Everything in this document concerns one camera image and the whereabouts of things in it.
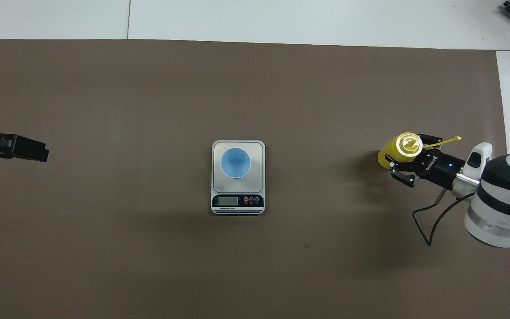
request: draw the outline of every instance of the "scale platform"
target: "scale platform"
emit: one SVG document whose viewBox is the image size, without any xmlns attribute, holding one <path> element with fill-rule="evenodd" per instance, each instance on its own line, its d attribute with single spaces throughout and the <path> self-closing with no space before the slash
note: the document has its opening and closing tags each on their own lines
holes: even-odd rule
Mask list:
<svg viewBox="0 0 510 319">
<path fill-rule="evenodd" d="M 263 142 L 214 142 L 211 200 L 215 214 L 257 215 L 265 210 Z"/>
</svg>

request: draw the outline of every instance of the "black cable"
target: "black cable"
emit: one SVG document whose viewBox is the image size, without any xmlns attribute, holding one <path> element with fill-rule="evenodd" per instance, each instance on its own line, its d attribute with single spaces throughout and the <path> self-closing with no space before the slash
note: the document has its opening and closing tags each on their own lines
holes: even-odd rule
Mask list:
<svg viewBox="0 0 510 319">
<path fill-rule="evenodd" d="M 443 218 L 443 216 L 449 211 L 451 210 L 454 206 L 456 206 L 459 202 L 461 202 L 462 200 L 466 199 L 466 198 L 469 198 L 470 196 L 473 196 L 473 194 L 475 193 L 471 193 L 471 194 L 467 194 L 466 196 L 462 197 L 462 198 L 456 198 L 456 201 L 455 202 L 452 202 L 452 204 L 450 206 L 448 206 L 443 212 L 442 214 L 440 214 L 440 216 L 438 216 L 438 219 L 436 220 L 436 222 L 434 223 L 434 226 L 433 226 L 433 229 L 432 231 L 430 232 L 430 239 L 428 240 L 426 238 L 426 235 L 425 233 L 422 231 L 422 228 L 421 226 L 418 224 L 418 221 L 417 221 L 417 218 L 415 216 L 415 214 L 417 212 L 422 212 L 423 210 L 429 210 L 430 208 L 433 208 L 434 206 L 437 205 L 437 202 L 435 202 L 434 204 L 430 205 L 430 206 L 427 206 L 425 208 L 420 208 L 419 210 L 415 210 L 413 212 L 413 220 L 415 222 L 415 224 L 417 224 L 417 227 L 418 227 L 418 230 L 421 231 L 421 234 L 422 234 L 422 237 L 425 239 L 425 242 L 427 245 L 431 246 L 432 245 L 432 239 L 433 239 L 433 236 L 434 236 L 434 231 L 436 230 L 436 226 L 438 226 L 438 223 L 440 222 L 440 220 Z"/>
</svg>

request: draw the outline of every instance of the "electronic scale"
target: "electronic scale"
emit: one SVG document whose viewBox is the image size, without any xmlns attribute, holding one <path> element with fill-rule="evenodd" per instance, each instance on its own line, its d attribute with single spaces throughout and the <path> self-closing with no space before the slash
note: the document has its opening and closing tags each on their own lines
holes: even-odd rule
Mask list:
<svg viewBox="0 0 510 319">
<path fill-rule="evenodd" d="M 263 142 L 214 142 L 211 200 L 216 214 L 257 215 L 265 210 Z"/>
</svg>

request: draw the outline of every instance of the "brown surface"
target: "brown surface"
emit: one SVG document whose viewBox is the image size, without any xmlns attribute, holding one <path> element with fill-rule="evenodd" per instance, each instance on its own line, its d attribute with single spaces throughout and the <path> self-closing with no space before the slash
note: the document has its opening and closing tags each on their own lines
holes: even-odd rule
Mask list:
<svg viewBox="0 0 510 319">
<path fill-rule="evenodd" d="M 404 131 L 505 153 L 495 53 L 146 40 L 0 40 L 0 318 L 509 318 L 510 249 L 433 247 L 391 179 Z M 218 139 L 267 145 L 267 210 L 210 212 Z M 429 227 L 452 202 L 421 220 Z"/>
</svg>

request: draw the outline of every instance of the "blue cup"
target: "blue cup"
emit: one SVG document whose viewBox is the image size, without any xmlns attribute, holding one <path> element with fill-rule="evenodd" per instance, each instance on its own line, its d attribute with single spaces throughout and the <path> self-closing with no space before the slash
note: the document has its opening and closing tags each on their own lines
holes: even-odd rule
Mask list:
<svg viewBox="0 0 510 319">
<path fill-rule="evenodd" d="M 221 170 L 231 178 L 241 178 L 249 172 L 251 159 L 249 155 L 240 148 L 231 148 L 221 156 Z"/>
</svg>

